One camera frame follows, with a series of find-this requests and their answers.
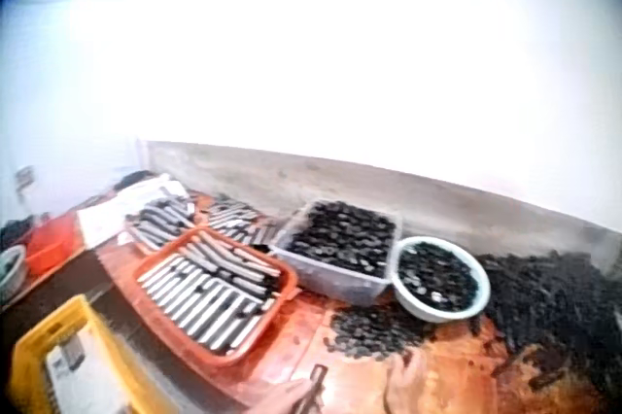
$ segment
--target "yellow plastic crate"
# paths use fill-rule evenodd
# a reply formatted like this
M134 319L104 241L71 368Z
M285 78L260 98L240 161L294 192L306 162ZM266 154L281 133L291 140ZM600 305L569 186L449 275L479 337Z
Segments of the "yellow plastic crate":
M9 398L15 407L22 412L53 413L44 373L46 354L87 323L108 355L111 368L127 393L132 412L176 412L133 355L117 342L83 295L69 299L17 342L8 387Z

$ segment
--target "wooden table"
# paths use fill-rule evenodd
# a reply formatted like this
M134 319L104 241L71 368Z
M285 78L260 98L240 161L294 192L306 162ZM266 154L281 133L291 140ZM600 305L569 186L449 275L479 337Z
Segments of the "wooden table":
M82 234L76 229L75 249L84 249ZM133 244L120 246L116 239L97 248L97 255L113 282L131 304L135 288L125 283L144 255ZM14 299L24 297L55 270L35 282ZM272 384L307 377L315 363L328 366L323 401L324 414L384 413L383 393L387 362L370 358L347 359L329 353L323 339L332 337L330 318L339 302L310 293L300 293L285 304L274 325L258 347L243 362L214 369L188 358L184 362L209 383L247 404L255 403ZM500 344L486 350L484 343L494 337L494 327L485 321L481 334L473 337L465 324L439 328L434 342L426 342L429 372L419 407L432 413L586 413L596 407L594 391L580 380L565 379L538 394L527 380L534 370L515 364L499 379L491 372L506 358ZM190 339L188 344L195 344Z

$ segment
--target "plastic container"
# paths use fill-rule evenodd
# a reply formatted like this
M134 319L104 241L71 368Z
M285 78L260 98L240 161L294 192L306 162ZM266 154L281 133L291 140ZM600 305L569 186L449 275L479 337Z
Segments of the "plastic container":
M401 282L397 271L399 269L399 258L402 249L422 242L434 244L441 249L445 249L446 251L453 253L458 259L468 265L472 277L479 285L475 299L468 309L460 312L436 310L415 297ZM402 239L394 247L391 258L387 263L387 269L391 274L391 281L396 289L396 297L399 303L412 315L420 318L421 320L425 320L426 322L440 324L454 320L468 319L484 310L488 304L488 300L490 299L490 281L488 280L488 275L482 265L480 265L479 262L463 248L457 246L456 244L452 244L449 241L438 239L437 237L413 236Z
M295 268L298 272L300 285L303 288L355 305L372 305L375 298L383 292L391 282L388 272L385 272L383 278L378 278L339 268L338 266L323 263L286 250L290 245L292 236L307 227L307 217L314 205L333 201L336 200L317 199L307 203L304 208L295 213L276 234L270 243L270 249L279 259L286 261ZM396 225L396 230L394 232L395 246L401 236L401 218L397 215L377 210L368 210L387 217Z
M66 261L73 253L74 215L65 214L35 227L26 247L26 263L37 277Z
M263 314L255 328L248 334L246 339L240 344L240 346L225 354L219 356L210 352L204 346L190 338L182 329L178 328L162 311L160 307L147 295L145 290L138 284L138 278L147 273L158 263L174 254L180 247L188 244L193 236L198 231L205 231L214 239L218 239L227 244L235 246L237 249L245 251L265 263L269 264L273 268L281 270L281 276L279 277L279 290L280 294L272 306ZM267 330L268 326L277 317L279 310L285 304L285 302L293 294L297 284L298 278L295 271L286 263L262 254L255 249L244 246L232 239L218 233L217 231L210 229L208 226L198 226L190 231L187 231L177 240L166 244L162 249L155 254L146 257L133 271L133 279L128 280L128 283L124 286L127 290L127 294L142 295L142 298L136 298L131 300L131 304L138 312L147 324L147 326L173 351L181 360L187 362L189 366L194 369L199 375L202 375L201 367L205 365L222 367L233 365L239 362L256 344L258 344L261 336Z
M23 285L28 274L25 257L26 248L21 245L10 247L0 255L0 266L3 271L2 278L0 279L0 304L11 299ZM5 267L10 262L13 263L13 266L5 274Z
M113 372L138 414L177 412L170 401L143 372L128 350L120 344L83 295L65 302L26 333L13 351L8 395L20 412L52 414L43 364L46 354L86 324L91 324Z

